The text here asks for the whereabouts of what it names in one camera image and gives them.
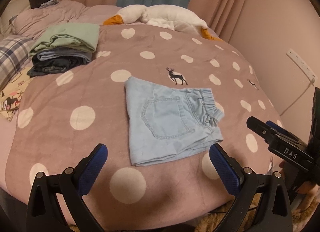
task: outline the back pocket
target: back pocket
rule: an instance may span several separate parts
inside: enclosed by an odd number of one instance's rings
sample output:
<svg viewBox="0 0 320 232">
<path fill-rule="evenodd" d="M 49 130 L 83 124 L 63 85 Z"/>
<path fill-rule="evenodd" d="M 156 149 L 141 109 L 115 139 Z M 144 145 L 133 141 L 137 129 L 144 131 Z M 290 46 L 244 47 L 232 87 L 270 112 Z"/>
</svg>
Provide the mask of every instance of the back pocket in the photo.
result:
<svg viewBox="0 0 320 232">
<path fill-rule="evenodd" d="M 184 109 L 179 97 L 147 101 L 141 117 L 158 139 L 177 138 L 194 131 L 185 125 Z"/>
</svg>

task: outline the blue gripper pad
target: blue gripper pad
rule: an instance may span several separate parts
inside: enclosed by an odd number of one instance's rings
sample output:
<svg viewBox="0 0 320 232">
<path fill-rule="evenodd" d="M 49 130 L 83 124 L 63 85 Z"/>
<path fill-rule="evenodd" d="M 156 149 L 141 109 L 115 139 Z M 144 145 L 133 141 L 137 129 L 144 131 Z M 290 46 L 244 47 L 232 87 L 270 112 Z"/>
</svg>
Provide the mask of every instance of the blue gripper pad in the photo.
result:
<svg viewBox="0 0 320 232">
<path fill-rule="evenodd" d="M 277 124 L 273 123 L 272 121 L 267 121 L 266 124 L 270 127 L 272 127 L 274 130 L 277 130 L 279 133 L 288 136 L 288 131 L 283 129 L 282 127 L 279 127 Z"/>
<path fill-rule="evenodd" d="M 215 144 L 209 149 L 209 157 L 228 193 L 237 197 L 240 193 L 239 178 Z"/>
<path fill-rule="evenodd" d="M 108 149 L 102 144 L 89 160 L 78 179 L 78 195 L 83 196 L 89 193 L 107 158 Z"/>
</svg>

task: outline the power strip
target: power strip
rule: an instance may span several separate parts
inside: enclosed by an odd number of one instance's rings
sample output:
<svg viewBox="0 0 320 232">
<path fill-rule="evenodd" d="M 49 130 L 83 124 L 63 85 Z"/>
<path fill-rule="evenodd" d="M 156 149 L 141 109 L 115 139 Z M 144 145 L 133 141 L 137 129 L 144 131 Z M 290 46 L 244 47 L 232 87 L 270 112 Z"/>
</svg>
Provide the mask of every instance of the power strip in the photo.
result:
<svg viewBox="0 0 320 232">
<path fill-rule="evenodd" d="M 297 64 L 297 66 L 304 72 L 310 82 L 314 84 L 318 77 L 314 74 L 313 70 L 306 64 L 306 62 L 293 50 L 289 49 L 287 55 Z"/>
</svg>

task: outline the pink comforter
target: pink comforter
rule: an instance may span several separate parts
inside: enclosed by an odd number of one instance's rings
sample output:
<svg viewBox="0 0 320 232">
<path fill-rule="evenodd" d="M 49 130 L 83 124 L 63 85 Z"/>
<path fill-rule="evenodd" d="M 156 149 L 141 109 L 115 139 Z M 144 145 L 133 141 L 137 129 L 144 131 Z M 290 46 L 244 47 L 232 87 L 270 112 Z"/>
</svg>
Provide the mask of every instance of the pink comforter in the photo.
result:
<svg viewBox="0 0 320 232">
<path fill-rule="evenodd" d="M 57 20 L 92 22 L 93 8 L 70 1 L 59 6 L 52 13 L 22 13 L 16 21 L 17 32 L 37 38 Z M 104 20 L 110 14 L 94 18 Z M 57 174 L 74 167 L 98 143 L 107 145 L 109 156 L 84 200 L 106 230 L 172 225 L 230 200 L 207 152 L 152 166 L 130 164 L 124 81 L 135 76 L 184 88 L 175 85 L 166 67 L 183 74 L 188 88 L 212 88 L 217 106 L 225 112 L 219 123 L 221 145 L 231 157 L 257 173 L 266 173 L 272 159 L 278 165 L 263 139 L 247 129 L 246 120 L 255 116 L 277 122 L 279 115 L 252 67 L 228 43 L 149 25 L 101 26 L 94 58 L 64 74 L 36 77 L 28 86 L 5 171 L 8 191 L 22 202 L 28 202 L 38 171 Z"/>
</svg>

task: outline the screw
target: screw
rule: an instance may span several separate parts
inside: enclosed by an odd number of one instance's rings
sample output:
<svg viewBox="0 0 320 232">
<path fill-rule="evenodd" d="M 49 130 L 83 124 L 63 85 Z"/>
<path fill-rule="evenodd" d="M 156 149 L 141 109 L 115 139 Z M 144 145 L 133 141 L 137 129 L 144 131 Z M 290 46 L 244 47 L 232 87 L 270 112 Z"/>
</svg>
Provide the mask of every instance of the screw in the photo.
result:
<svg viewBox="0 0 320 232">
<path fill-rule="evenodd" d="M 69 167 L 64 171 L 66 174 L 71 174 L 73 173 L 73 168 Z"/>
<path fill-rule="evenodd" d="M 281 178 L 281 173 L 279 173 L 278 171 L 275 171 L 274 174 L 277 178 Z"/>
<path fill-rule="evenodd" d="M 37 178 L 41 178 L 42 176 L 43 176 L 43 172 L 42 171 L 38 172 L 37 175 L 36 175 Z"/>
<path fill-rule="evenodd" d="M 249 168 L 249 167 L 245 167 L 245 168 L 243 168 L 243 170 L 244 170 L 244 172 L 245 172 L 246 174 L 251 174 L 251 173 L 252 173 L 252 169 Z"/>
</svg>

